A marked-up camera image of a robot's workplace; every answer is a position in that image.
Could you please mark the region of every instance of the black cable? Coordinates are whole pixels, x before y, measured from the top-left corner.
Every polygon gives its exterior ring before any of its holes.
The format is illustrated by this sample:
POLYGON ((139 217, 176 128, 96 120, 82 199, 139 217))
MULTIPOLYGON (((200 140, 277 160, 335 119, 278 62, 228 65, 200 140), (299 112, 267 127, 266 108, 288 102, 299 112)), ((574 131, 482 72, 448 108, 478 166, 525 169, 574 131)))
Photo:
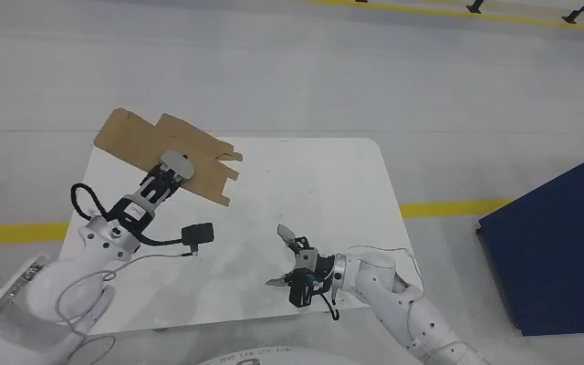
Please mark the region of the black cable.
MULTIPOLYGON (((320 293, 320 297, 322 297, 322 300, 324 300, 325 303, 327 303, 327 307, 330 310, 330 315, 332 316, 332 320, 339 320, 339 318, 340 318, 339 310, 332 309, 332 306, 330 305, 329 300, 327 299, 327 297, 324 296, 324 294, 320 293)), ((335 302, 335 299, 332 299, 332 304, 335 306, 337 305, 337 303, 335 302)))
POLYGON ((151 238, 148 238, 147 236, 141 234, 140 232, 130 231, 130 233, 133 234, 134 237, 136 237, 136 239, 138 239, 138 241, 142 242, 145 245, 176 245, 176 244, 179 244, 183 241, 182 238, 175 239, 175 240, 169 240, 169 241, 156 241, 156 240, 153 240, 151 238))
POLYGON ((106 212, 106 209, 103 207, 103 205, 101 205, 101 203, 99 202, 98 196, 95 194, 93 189, 88 187, 83 182, 74 183, 73 186, 71 186, 71 203, 73 204, 73 208, 75 208, 75 211, 86 221, 91 219, 91 217, 88 214, 85 214, 81 210, 81 207, 79 206, 79 203, 77 201, 77 190, 79 190, 79 189, 83 189, 86 192, 88 192, 89 195, 91 195, 91 199, 93 199, 93 203, 98 207, 99 213, 104 218, 106 218, 106 220, 108 220, 108 218, 107 218, 108 213, 106 212))
MULTIPOLYGON (((71 186, 71 203, 73 204, 73 208, 75 208, 75 211, 77 212, 77 214, 79 214, 86 221, 91 219, 91 216, 89 216, 88 214, 83 212, 83 210, 79 206, 79 202, 77 201, 77 190, 79 190, 79 189, 83 189, 89 193, 89 195, 91 196, 91 199, 93 200, 93 203, 98 207, 99 213, 106 219, 106 221, 109 221, 108 212, 106 212, 106 209, 103 207, 103 205, 99 201, 98 196, 95 194, 93 189, 91 189, 88 185, 86 185, 83 182, 74 183, 73 186, 71 186)), ((128 229, 128 231, 130 231, 130 233, 133 234, 134 237, 136 237, 136 239, 138 239, 138 241, 142 242, 145 245, 176 245, 176 244, 179 244, 180 242, 183 241, 181 238, 169 240, 169 241, 156 241, 156 240, 153 240, 151 238, 148 238, 147 236, 143 235, 141 232, 133 232, 128 227, 125 227, 125 228, 128 229)))

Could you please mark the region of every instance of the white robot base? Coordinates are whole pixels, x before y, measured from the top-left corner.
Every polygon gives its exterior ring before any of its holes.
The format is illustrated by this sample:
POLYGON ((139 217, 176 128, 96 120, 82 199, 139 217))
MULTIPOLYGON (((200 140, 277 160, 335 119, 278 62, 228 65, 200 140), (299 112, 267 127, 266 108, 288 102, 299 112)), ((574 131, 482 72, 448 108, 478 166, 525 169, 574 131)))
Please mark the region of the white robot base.
POLYGON ((315 349, 288 346, 246 349, 208 360, 200 365, 359 365, 358 362, 315 349))

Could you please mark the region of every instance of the sticker label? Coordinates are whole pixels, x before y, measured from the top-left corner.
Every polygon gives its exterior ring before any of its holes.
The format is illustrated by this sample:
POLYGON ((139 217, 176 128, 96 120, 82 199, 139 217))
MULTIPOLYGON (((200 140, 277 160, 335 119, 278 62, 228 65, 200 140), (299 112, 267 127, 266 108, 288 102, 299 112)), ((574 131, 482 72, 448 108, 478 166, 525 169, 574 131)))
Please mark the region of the sticker label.
POLYGON ((140 221, 140 219, 142 219, 142 217, 146 213, 146 209, 142 208, 136 203, 130 203, 130 205, 128 205, 126 209, 124 209, 124 213, 131 216, 135 220, 140 221))

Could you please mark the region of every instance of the cable connector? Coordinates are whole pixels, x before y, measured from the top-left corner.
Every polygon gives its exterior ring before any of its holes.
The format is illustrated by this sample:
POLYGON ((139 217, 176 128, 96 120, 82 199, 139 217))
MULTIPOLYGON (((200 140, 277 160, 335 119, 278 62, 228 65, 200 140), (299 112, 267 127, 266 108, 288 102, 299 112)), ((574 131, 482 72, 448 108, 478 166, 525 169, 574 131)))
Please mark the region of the cable connector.
POLYGON ((182 244, 191 247, 193 256, 198 255, 200 244, 206 244, 215 239, 212 223, 189 225, 182 229, 181 235, 182 244))

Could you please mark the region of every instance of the navy blue box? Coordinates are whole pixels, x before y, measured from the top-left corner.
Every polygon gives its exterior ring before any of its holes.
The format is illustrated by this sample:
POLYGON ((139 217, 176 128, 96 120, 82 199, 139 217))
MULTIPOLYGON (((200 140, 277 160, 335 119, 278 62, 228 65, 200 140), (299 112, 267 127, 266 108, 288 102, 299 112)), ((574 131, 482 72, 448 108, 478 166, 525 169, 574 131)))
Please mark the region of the navy blue box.
POLYGON ((524 336, 584 333, 584 164, 479 220, 524 336))

